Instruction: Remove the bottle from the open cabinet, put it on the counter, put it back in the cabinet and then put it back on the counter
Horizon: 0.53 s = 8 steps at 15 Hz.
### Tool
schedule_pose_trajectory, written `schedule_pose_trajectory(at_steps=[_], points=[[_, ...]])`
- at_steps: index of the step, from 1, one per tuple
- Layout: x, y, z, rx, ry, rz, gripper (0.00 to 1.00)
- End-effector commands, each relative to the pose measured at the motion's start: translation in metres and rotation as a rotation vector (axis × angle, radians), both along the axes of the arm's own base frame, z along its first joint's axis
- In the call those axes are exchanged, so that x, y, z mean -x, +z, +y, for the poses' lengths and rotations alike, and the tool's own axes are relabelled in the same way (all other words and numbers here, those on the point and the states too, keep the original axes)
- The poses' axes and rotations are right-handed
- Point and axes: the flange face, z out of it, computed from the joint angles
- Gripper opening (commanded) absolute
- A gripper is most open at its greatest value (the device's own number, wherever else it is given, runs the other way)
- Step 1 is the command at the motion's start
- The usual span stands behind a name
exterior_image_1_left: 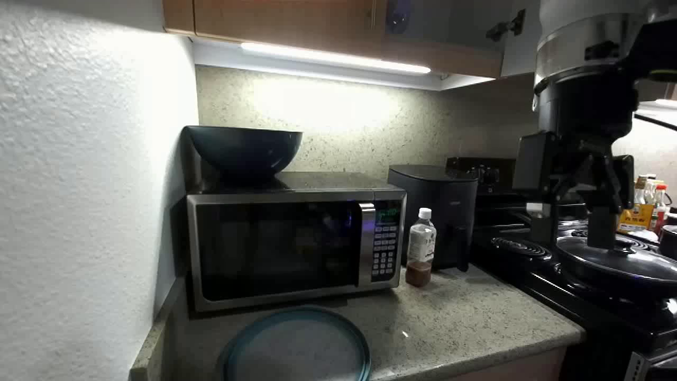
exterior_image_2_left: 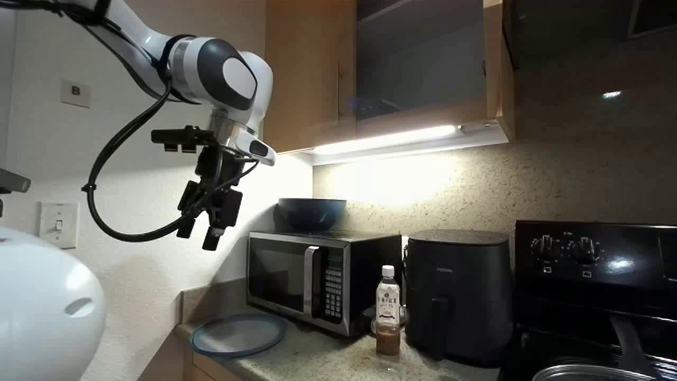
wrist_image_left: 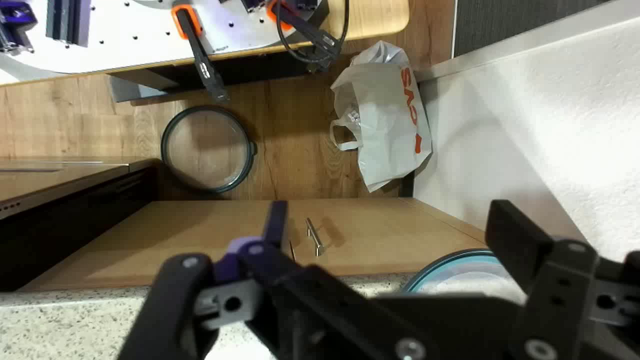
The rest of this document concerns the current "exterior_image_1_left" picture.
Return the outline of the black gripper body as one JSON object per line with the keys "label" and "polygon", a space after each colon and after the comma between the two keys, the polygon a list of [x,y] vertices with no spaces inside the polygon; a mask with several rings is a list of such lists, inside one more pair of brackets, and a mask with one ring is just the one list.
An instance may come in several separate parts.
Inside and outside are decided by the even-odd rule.
{"label": "black gripper body", "polygon": [[513,189],[527,196],[531,239],[553,245],[561,205],[573,196],[589,212],[589,245],[611,250],[615,217],[632,205],[632,169],[632,156],[614,156],[608,140],[555,130],[522,136]]}

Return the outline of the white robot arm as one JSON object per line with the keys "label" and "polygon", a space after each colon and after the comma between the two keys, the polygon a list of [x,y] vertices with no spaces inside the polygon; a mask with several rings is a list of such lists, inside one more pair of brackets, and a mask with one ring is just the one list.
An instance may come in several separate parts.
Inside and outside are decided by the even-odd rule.
{"label": "white robot arm", "polygon": [[531,239],[557,240],[561,205],[589,209],[589,240],[609,247],[635,200],[635,158],[611,146],[632,127],[636,82],[677,73],[677,0],[542,0],[534,104],[539,129],[519,146],[513,185]]}

